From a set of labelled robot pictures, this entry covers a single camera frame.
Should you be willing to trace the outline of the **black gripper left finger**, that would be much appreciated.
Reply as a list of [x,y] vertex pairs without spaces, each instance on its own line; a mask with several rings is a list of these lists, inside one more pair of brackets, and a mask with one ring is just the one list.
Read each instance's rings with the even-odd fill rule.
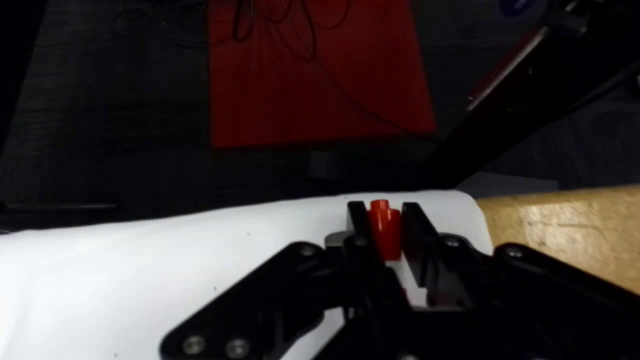
[[173,327],[161,360],[282,360],[329,310],[346,315],[312,360],[400,360],[406,291],[374,243],[364,201],[322,245],[293,242]]

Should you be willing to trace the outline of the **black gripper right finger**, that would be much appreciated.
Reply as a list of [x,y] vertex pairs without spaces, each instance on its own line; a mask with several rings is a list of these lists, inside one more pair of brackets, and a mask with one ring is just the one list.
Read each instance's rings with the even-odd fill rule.
[[418,360],[640,360],[640,296],[524,243],[484,253],[403,206],[403,250],[426,289],[406,324]]

